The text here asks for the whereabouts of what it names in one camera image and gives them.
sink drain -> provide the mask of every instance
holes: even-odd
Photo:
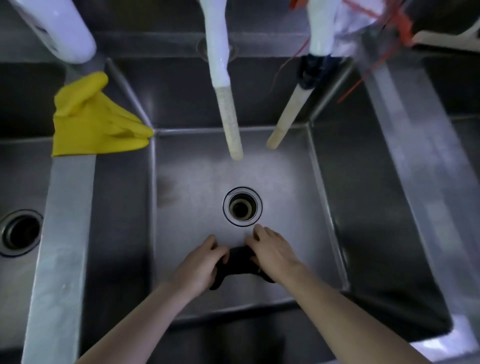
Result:
[[[43,219],[32,210],[18,210],[0,221],[0,255],[13,257],[28,253],[40,242]]]
[[[250,226],[262,214],[262,200],[254,190],[239,187],[231,190],[223,200],[223,213],[232,224]]]

stainless steel sink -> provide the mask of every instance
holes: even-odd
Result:
[[[47,198],[61,67],[0,64],[0,362],[19,364]]]
[[[265,70],[273,75],[282,61],[236,60],[230,67],[232,84],[246,68],[253,79],[256,73],[268,79]],[[234,162],[219,118],[209,116],[216,115],[214,97],[205,104],[192,97],[197,89],[210,90],[203,61],[181,60],[203,83],[185,90],[177,127],[169,114],[175,111],[162,106],[178,85],[177,75],[169,72],[161,72],[160,82],[159,70],[175,62],[180,61],[119,62],[157,128],[156,153],[155,158],[148,149],[97,157],[82,352],[208,234],[230,247],[242,244],[252,226],[232,224],[223,208],[227,194],[237,187],[260,197],[259,223],[282,233],[316,274],[405,339],[435,338],[451,330],[451,316],[365,89],[342,107],[330,105],[314,127],[296,124],[276,151],[267,150],[265,143],[295,80],[280,79],[273,99],[265,82],[252,84],[254,97],[246,97],[248,90],[245,96],[237,91],[239,110],[258,100],[263,112],[257,117],[239,112],[245,158]],[[108,94],[133,110],[113,82],[110,86]],[[188,109],[189,100],[196,107]],[[195,117],[199,108],[202,113]],[[149,191],[149,170],[156,171],[154,193]],[[155,195],[150,210],[149,198]],[[321,363],[333,358],[280,286],[235,276],[177,317],[151,362]]]

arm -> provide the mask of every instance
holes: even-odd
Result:
[[[76,364],[145,364],[175,316],[213,284],[222,257],[226,263],[228,248],[218,247],[210,235]]]
[[[406,341],[315,277],[277,232],[256,225],[245,243],[266,274],[295,298],[343,364],[429,363]]]

forearm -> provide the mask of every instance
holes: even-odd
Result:
[[[283,283],[342,364],[429,363],[401,337],[304,266],[296,267]]]
[[[161,283],[76,364],[144,364],[189,298]]]

hand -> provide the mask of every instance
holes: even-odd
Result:
[[[222,257],[223,264],[226,264],[228,254],[228,248],[218,246],[215,235],[209,235],[202,245],[180,263],[170,281],[192,300],[212,286],[216,276],[215,265]]]
[[[255,262],[275,282],[284,284],[284,277],[303,264],[298,260],[290,244],[267,227],[255,225],[253,238],[246,238],[245,244],[255,252]]]

